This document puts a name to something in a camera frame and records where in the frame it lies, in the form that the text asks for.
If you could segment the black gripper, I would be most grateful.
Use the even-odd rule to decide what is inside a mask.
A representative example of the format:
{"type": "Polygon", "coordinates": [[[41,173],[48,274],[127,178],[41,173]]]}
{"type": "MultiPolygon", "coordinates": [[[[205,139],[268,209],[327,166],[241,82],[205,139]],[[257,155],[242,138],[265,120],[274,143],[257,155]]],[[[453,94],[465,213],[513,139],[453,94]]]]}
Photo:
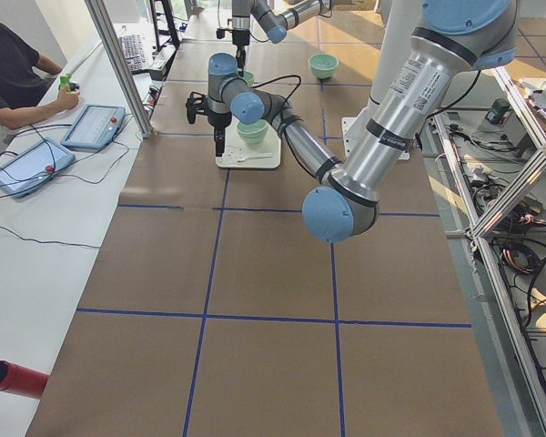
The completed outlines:
{"type": "Polygon", "coordinates": [[[222,157],[225,152],[226,130],[228,125],[218,124],[214,126],[215,157],[222,157]]]}
{"type": "Polygon", "coordinates": [[[248,45],[241,45],[241,44],[236,45],[236,49],[237,49],[236,50],[236,59],[237,59],[237,64],[238,64],[238,74],[239,74],[239,76],[244,76],[245,75],[245,63],[242,60],[247,59],[247,48],[248,48],[248,45]]]}

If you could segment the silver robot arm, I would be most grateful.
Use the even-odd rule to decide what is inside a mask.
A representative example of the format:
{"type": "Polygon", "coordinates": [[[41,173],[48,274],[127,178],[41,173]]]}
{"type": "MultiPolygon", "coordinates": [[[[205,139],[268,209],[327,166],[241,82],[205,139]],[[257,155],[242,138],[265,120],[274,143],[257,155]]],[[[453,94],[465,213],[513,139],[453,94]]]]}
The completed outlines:
{"type": "Polygon", "coordinates": [[[516,51],[516,1],[397,1],[389,12],[377,98],[342,121],[345,159],[321,145],[286,97],[252,88],[244,56],[216,53],[201,106],[225,150],[227,126],[267,121],[298,163],[318,181],[302,216],[317,239],[335,243],[370,229],[379,215],[379,184],[406,156],[459,73],[509,64],[516,51]]]}
{"type": "Polygon", "coordinates": [[[278,44],[287,36],[288,30],[311,17],[329,13],[333,8],[333,1],[297,1],[279,14],[271,9],[267,1],[232,0],[231,6],[232,42],[237,48],[238,72],[244,75],[246,48],[250,45],[251,19],[257,22],[271,43],[278,44]]]}

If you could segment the person's hand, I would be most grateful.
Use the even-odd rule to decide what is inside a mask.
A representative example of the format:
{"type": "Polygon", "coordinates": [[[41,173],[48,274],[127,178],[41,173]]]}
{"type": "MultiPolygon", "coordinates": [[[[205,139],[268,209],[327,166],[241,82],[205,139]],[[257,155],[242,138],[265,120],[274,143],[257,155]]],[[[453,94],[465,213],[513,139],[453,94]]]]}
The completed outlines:
{"type": "Polygon", "coordinates": [[[73,109],[79,103],[80,92],[72,91],[68,86],[61,87],[54,102],[56,112],[73,109]]]}

